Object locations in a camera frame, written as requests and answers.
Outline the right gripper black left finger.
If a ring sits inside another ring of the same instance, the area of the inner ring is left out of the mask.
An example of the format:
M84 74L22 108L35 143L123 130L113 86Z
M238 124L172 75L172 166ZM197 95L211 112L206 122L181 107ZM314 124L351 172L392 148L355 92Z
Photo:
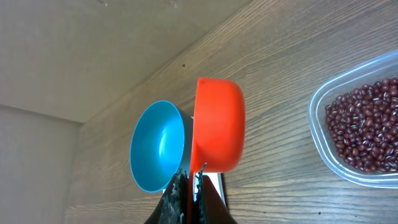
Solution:
M186 224L188 177L179 169L145 224Z

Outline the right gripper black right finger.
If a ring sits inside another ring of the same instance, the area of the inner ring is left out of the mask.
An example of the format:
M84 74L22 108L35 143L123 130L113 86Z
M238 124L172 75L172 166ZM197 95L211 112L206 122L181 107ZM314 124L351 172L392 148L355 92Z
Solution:
M204 163L196 175L198 192L194 202L194 223L237 224L216 191L211 179L203 174L206 166L207 163Z

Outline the blue plastic bowl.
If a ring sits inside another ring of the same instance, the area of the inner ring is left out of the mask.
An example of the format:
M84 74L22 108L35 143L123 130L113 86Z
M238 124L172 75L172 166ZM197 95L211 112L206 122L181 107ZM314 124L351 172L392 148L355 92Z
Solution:
M151 104L134 129L130 166L136 184L146 192L165 189L174 174L190 170L193 118L165 100Z

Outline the red plastic measuring scoop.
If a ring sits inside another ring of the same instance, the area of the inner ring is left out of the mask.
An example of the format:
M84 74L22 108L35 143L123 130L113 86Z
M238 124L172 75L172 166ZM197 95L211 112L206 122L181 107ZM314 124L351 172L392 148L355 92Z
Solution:
M230 80L198 79L193 115L190 172L233 170L243 153L245 105L240 87ZM187 223L194 223L194 202L187 198Z

